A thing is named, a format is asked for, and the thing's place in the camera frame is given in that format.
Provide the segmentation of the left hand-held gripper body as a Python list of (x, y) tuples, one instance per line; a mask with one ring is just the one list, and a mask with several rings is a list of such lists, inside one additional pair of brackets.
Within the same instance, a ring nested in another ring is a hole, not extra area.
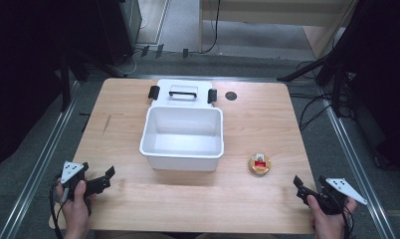
[(84, 163), (74, 163), (66, 161), (63, 166), (61, 175), (61, 184), (63, 185), (63, 200), (73, 199), (75, 189), (80, 180), (85, 179), (85, 172), (89, 169), (89, 165)]

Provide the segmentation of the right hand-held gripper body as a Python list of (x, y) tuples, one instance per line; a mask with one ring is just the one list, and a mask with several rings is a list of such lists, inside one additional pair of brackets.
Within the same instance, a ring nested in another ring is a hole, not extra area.
[(318, 179), (321, 192), (317, 200), (320, 209), (327, 215), (340, 214), (348, 197), (367, 205), (364, 199), (344, 178), (328, 178), (321, 176)]

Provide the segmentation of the round gold tin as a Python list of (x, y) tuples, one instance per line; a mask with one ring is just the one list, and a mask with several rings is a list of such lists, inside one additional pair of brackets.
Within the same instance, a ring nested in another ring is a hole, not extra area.
[(248, 166), (252, 173), (265, 175), (271, 170), (272, 163), (264, 153), (257, 152), (249, 159)]

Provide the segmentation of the white plastic storage box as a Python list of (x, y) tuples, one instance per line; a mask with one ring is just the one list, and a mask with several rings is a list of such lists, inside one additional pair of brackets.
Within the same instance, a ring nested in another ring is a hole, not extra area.
[(224, 154), (217, 108), (150, 107), (139, 151), (154, 169), (214, 171)]

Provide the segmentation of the white box lid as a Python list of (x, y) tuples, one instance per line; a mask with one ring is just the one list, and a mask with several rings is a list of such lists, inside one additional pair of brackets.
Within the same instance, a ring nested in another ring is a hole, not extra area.
[(148, 97), (153, 106), (212, 108), (217, 90), (204, 81), (160, 79), (150, 87)]

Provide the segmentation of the person's right hand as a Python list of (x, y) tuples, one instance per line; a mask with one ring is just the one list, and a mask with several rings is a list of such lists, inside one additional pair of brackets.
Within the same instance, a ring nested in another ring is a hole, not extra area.
[(348, 197), (342, 214), (326, 215), (319, 207), (319, 204), (315, 202), (313, 197), (308, 198), (310, 203), (311, 217), (310, 225), (315, 231), (332, 231), (332, 232), (343, 232), (345, 231), (345, 220), (348, 213), (352, 213), (357, 207), (357, 202)]

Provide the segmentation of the person's left hand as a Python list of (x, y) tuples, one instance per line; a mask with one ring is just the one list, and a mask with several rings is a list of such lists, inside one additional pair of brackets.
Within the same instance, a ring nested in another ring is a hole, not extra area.
[(67, 201), (63, 206), (63, 214), (66, 220), (67, 229), (71, 230), (88, 230), (90, 229), (90, 216), (89, 210), (85, 204), (87, 199), (89, 203), (95, 201), (96, 196), (85, 197), (86, 182), (80, 180), (76, 189), (75, 197), (72, 201)]

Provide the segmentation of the black metal stand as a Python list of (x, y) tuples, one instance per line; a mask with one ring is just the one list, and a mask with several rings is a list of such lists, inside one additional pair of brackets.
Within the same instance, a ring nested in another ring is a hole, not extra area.
[(60, 58), (62, 112), (64, 112), (71, 103), (70, 73), (73, 73), (77, 81), (86, 81), (89, 77), (84, 60), (84, 53), (75, 49), (65, 50)]

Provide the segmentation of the dark curtain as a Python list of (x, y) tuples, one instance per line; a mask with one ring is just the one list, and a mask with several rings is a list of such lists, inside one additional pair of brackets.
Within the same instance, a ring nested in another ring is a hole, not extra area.
[(0, 0), (0, 163), (62, 95), (60, 58), (85, 12), (83, 0)]
[(383, 134), (374, 149), (400, 169), (400, 0), (358, 0), (347, 29), (351, 87)]

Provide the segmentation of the black tripod stand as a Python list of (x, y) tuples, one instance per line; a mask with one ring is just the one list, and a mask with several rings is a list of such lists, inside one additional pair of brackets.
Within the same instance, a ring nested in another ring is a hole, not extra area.
[(346, 57), (348, 51), (352, 49), (353, 39), (358, 36), (359, 30), (364, 25), (369, 15), (374, 0), (359, 0), (349, 24), (338, 42), (332, 50), (322, 58), (312, 62), (311, 64), (295, 71), (285, 77), (278, 78), (279, 82), (291, 82), (305, 73), (320, 67), (320, 71), (315, 78), (315, 82), (319, 87), (326, 86), (330, 80), (333, 80), (331, 107), (335, 114), (340, 116), (340, 95), (342, 79), (346, 74)]

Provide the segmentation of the dark computer cabinet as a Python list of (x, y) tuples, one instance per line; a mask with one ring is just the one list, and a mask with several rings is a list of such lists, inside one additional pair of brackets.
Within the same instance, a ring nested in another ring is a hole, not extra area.
[(138, 0), (97, 0), (105, 34), (106, 61), (119, 65), (135, 52), (141, 25)]

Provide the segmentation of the light wooden furniture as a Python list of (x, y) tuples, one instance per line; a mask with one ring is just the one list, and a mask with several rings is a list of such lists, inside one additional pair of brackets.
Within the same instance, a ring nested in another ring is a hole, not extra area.
[(198, 0), (199, 50), (203, 21), (252, 22), (302, 26), (314, 53), (321, 58), (338, 30), (345, 27), (359, 0)]

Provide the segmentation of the metal floor rail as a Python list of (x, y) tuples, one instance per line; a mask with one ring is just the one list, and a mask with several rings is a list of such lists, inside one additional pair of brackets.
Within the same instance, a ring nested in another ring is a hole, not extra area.
[(333, 110), (329, 110), (327, 114), (346, 155), (346, 159), (354, 175), (358, 188), (363, 197), (367, 200), (367, 209), (369, 210), (380, 238), (397, 239), (387, 213), (361, 164), (360, 157), (355, 151), (342, 119), (339, 118)]
[(28, 208), (36, 194), (37, 188), (42, 181), (42, 177), (52, 159), (53, 153), (60, 141), (64, 129), (75, 108), (76, 101), (81, 89), (79, 82), (73, 82), (71, 88), (70, 104), (60, 113), (42, 151), (39, 155), (32, 171), (19, 194), (12, 211), (9, 214), (3, 230), (0, 233), (0, 239), (13, 239), (26, 215)]

